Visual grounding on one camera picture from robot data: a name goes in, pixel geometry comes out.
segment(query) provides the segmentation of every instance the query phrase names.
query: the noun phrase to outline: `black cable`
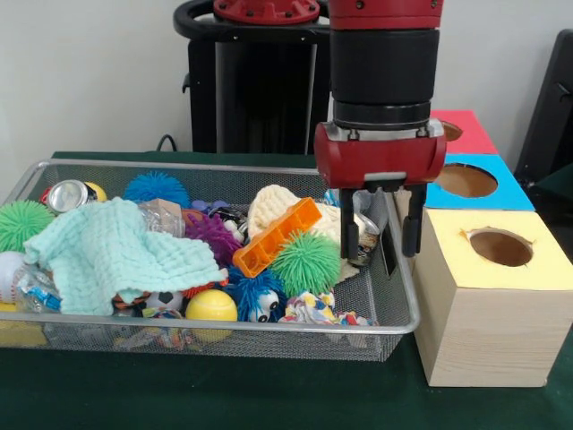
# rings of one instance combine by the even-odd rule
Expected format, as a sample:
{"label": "black cable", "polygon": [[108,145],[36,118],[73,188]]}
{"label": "black cable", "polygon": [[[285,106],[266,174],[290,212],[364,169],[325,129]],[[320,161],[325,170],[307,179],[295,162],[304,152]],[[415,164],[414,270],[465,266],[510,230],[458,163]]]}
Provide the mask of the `black cable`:
{"label": "black cable", "polygon": [[177,152],[177,144],[175,143],[175,139],[173,138],[173,136],[171,134],[164,134],[163,137],[161,137],[161,139],[159,139],[158,147],[155,151],[161,151],[161,148],[163,148],[163,143],[165,141],[170,141],[171,142],[171,148],[173,149],[173,152]]}

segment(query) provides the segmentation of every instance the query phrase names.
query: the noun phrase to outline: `blue box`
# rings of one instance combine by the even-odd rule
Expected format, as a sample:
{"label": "blue box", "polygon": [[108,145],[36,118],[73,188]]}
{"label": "blue box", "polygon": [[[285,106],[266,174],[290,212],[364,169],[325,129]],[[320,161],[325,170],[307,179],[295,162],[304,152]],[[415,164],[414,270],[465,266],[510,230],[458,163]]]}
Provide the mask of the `blue box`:
{"label": "blue box", "polygon": [[428,185],[427,208],[534,211],[499,155],[448,154]]}

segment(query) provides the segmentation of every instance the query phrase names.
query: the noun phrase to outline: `wire mesh basket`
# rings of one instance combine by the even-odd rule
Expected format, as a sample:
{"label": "wire mesh basket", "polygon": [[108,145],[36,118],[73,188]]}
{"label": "wire mesh basket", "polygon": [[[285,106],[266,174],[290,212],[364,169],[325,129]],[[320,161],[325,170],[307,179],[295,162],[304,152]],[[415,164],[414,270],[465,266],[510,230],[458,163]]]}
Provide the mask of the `wire mesh basket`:
{"label": "wire mesh basket", "polygon": [[[139,174],[163,171],[193,199],[246,207],[266,185],[282,185],[319,200],[325,185],[316,170],[56,160],[32,166],[6,199],[37,201],[59,181],[78,179],[121,196]],[[231,357],[386,360],[419,322],[407,261],[399,252],[398,216],[389,194],[377,192],[366,214],[383,234],[361,272],[335,286],[336,311],[356,311],[373,326],[212,322],[62,314],[0,313],[0,348],[49,348]]]}

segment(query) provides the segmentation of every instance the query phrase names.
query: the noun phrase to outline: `green table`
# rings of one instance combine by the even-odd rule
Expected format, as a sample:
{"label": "green table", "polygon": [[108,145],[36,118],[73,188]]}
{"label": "green table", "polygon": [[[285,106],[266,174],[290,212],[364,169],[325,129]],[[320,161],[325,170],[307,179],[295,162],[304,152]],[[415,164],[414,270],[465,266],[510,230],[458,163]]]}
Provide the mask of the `green table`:
{"label": "green table", "polygon": [[[310,167],[192,153],[60,158]],[[384,364],[0,349],[12,428],[573,428],[573,336],[542,389],[429,388],[412,336]]]}

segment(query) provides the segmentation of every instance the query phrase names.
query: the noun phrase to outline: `green spiky ball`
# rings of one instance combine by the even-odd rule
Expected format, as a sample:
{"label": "green spiky ball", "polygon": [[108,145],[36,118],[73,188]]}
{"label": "green spiky ball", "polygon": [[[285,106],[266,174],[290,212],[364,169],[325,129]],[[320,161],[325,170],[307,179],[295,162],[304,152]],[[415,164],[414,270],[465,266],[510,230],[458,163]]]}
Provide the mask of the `green spiky ball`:
{"label": "green spiky ball", "polygon": [[287,297],[304,291],[328,293],[340,277],[340,248],[331,239],[303,233],[284,245],[271,269],[283,281]]}
{"label": "green spiky ball", "polygon": [[36,202],[12,202],[0,208],[0,253],[24,252],[24,242],[41,233],[54,219],[46,206]]}

